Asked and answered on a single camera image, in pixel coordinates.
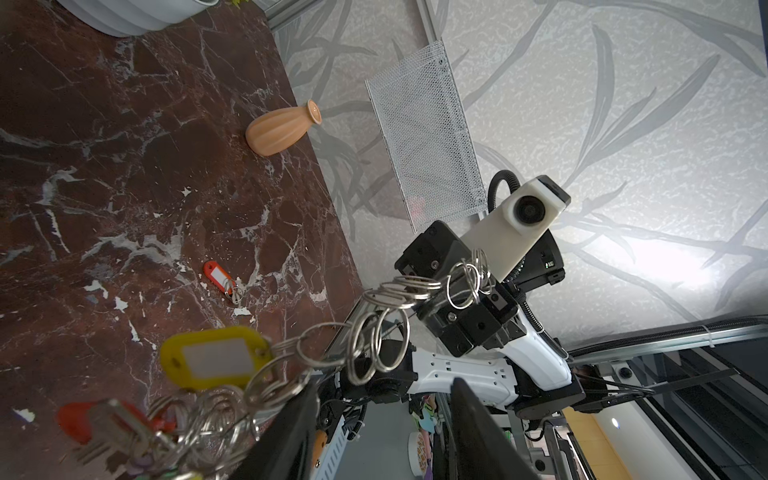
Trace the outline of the white pot with flowers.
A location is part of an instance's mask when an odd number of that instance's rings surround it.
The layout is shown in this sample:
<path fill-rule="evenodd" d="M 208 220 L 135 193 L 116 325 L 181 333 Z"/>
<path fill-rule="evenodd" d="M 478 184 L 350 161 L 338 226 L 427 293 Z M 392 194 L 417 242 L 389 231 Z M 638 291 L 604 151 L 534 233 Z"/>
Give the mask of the white pot with flowers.
<path fill-rule="evenodd" d="M 181 23 L 217 0 L 58 0 L 76 18 L 112 37 L 141 36 Z"/>

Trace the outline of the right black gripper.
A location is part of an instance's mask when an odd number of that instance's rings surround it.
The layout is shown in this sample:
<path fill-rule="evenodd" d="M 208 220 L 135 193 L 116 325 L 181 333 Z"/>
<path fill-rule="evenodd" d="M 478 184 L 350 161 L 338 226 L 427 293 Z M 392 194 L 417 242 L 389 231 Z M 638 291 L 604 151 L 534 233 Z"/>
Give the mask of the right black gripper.
<path fill-rule="evenodd" d="M 564 358 L 566 351 L 541 325 L 527 303 L 526 294 L 565 278 L 562 255 L 553 235 L 546 231 L 503 280 L 483 276 L 473 294 L 468 276 L 476 270 L 465 262 L 471 251 L 442 222 L 433 222 L 404 250 L 395 268 L 407 276 L 443 282 L 439 293 L 416 307 L 418 318 L 455 357 L 476 347 L 501 348 L 532 332 Z"/>

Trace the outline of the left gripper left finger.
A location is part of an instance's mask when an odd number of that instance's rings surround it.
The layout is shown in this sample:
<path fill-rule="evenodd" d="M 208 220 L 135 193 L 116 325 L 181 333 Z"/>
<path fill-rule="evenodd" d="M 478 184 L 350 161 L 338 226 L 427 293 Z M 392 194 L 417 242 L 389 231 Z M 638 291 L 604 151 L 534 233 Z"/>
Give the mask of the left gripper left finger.
<path fill-rule="evenodd" d="M 319 407 L 312 383 L 282 408 L 230 479 L 308 479 Z"/>

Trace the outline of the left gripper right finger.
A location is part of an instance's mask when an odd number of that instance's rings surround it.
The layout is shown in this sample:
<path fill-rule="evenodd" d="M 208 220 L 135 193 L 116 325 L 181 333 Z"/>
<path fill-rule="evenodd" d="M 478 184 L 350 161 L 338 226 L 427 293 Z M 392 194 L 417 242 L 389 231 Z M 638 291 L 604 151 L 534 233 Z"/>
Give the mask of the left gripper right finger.
<path fill-rule="evenodd" d="M 506 439 L 464 379 L 453 381 L 450 403 L 459 479 L 539 478 Z"/>

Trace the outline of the yellow key tag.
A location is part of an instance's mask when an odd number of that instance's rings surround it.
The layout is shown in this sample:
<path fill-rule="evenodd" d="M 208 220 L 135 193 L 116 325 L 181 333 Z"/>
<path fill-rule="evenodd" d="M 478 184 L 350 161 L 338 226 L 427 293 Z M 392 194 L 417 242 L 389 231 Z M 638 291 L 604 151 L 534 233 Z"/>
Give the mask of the yellow key tag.
<path fill-rule="evenodd" d="M 273 354 L 257 331 L 232 326 L 174 335 L 161 345 L 159 359 L 174 385 L 202 391 L 222 385 L 245 387 Z"/>

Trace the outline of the small red key tag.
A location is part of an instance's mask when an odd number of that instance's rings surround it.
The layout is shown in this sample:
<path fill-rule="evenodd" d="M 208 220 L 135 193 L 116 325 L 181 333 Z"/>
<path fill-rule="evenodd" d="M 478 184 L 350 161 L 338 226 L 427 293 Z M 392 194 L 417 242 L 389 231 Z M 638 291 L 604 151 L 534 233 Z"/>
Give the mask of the small red key tag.
<path fill-rule="evenodd" d="M 126 401 L 120 401 L 120 403 L 153 431 L 170 433 L 178 426 L 175 419 L 165 419 L 162 416 L 150 418 L 132 403 Z M 55 415 L 55 420 L 60 429 L 69 438 L 80 445 L 86 445 L 93 438 L 95 425 L 95 423 L 89 419 L 88 413 L 96 405 L 97 402 L 68 403 L 58 409 Z"/>

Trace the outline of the small terracotta vase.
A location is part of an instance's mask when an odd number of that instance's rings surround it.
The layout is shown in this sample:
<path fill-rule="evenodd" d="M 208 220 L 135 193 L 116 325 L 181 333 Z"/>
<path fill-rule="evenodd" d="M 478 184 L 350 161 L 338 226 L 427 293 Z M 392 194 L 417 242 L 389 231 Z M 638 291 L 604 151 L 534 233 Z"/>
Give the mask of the small terracotta vase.
<path fill-rule="evenodd" d="M 252 151 L 268 157 L 288 149 L 312 126 L 321 124 L 321 111 L 309 100 L 305 106 L 281 108 L 254 119 L 245 131 L 245 138 Z"/>

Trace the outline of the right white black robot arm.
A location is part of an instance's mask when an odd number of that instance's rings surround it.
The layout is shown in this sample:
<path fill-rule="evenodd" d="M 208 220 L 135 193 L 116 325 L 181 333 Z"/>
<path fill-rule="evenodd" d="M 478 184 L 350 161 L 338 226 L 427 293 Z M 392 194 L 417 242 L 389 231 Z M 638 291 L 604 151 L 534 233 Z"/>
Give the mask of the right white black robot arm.
<path fill-rule="evenodd" d="M 442 221 L 365 291 L 350 314 L 337 384 L 348 399 L 393 403 L 465 381 L 484 405 L 540 420 L 586 399 L 566 352 L 491 275 L 485 253 Z"/>

